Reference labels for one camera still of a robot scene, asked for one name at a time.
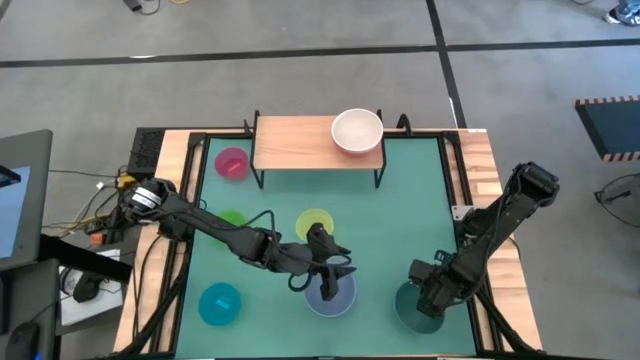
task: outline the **green table surface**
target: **green table surface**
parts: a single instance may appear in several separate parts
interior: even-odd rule
[[[236,209],[250,219],[276,214],[282,241],[300,242],[298,215],[321,208],[335,222],[336,242],[350,249],[357,298],[338,318],[323,318],[287,287],[288,275],[240,262],[217,240],[197,233],[176,358],[474,354],[468,308],[447,310],[442,328],[419,335],[398,319],[394,296],[413,259],[432,262],[438,249],[455,251],[453,224],[435,139],[387,139],[387,169],[379,189],[372,171],[269,171],[260,190],[251,173],[228,183],[215,171],[228,147],[251,150],[250,140],[213,138],[201,189],[209,211]],[[268,218],[256,226],[268,228]],[[203,291],[227,282],[240,292],[238,319],[207,325],[198,313]]]

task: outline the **concrete floor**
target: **concrete floor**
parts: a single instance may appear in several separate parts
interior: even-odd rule
[[[639,29],[599,20],[613,0],[436,3],[449,44],[640,37]],[[120,1],[13,0],[0,20],[0,61],[435,43],[420,0],[162,6],[140,17]],[[488,129],[501,178],[529,160],[560,177],[556,203],[517,233],[545,349],[637,358],[640,231],[609,217],[592,192],[640,165],[599,161],[572,102],[640,93],[640,47],[450,57],[468,126]],[[0,69],[0,136],[50,128],[58,169],[114,173],[139,126],[237,125],[256,108],[332,114],[350,107],[382,108],[388,119],[405,112],[420,127],[454,126],[437,53]],[[45,223],[72,218],[94,184],[52,174]],[[62,358],[107,354],[116,329],[114,322],[64,336]]]

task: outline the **pink bowl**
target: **pink bowl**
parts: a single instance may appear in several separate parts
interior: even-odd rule
[[[227,148],[216,156],[215,168],[223,178],[240,181],[249,173],[249,157],[240,148]]]

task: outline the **wooden platform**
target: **wooden platform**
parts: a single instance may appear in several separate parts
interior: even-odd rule
[[[335,116],[259,116],[253,166],[257,170],[382,168],[382,146],[350,156],[331,137]]]

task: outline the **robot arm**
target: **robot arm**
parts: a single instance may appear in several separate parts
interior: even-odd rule
[[[338,292],[337,280],[355,271],[346,267],[348,264],[327,264],[329,257],[346,256],[350,251],[336,245],[321,224],[314,224],[307,233],[308,244],[281,244],[282,236],[274,230],[248,225],[238,227],[194,206],[177,194],[167,180],[143,181],[129,190],[121,206],[129,221],[158,221],[160,232],[173,240],[185,241],[191,229],[197,229],[225,243],[241,261],[257,268],[289,273],[292,277],[320,274],[322,297],[326,301]],[[263,214],[272,216],[273,225],[273,213]]]
[[[558,178],[535,163],[518,165],[500,198],[460,221],[456,236],[465,245],[459,252],[439,250],[437,265],[413,261],[409,279],[421,287],[418,311],[439,318],[447,307],[469,300],[482,284],[491,254],[538,207],[551,205],[559,188]]]

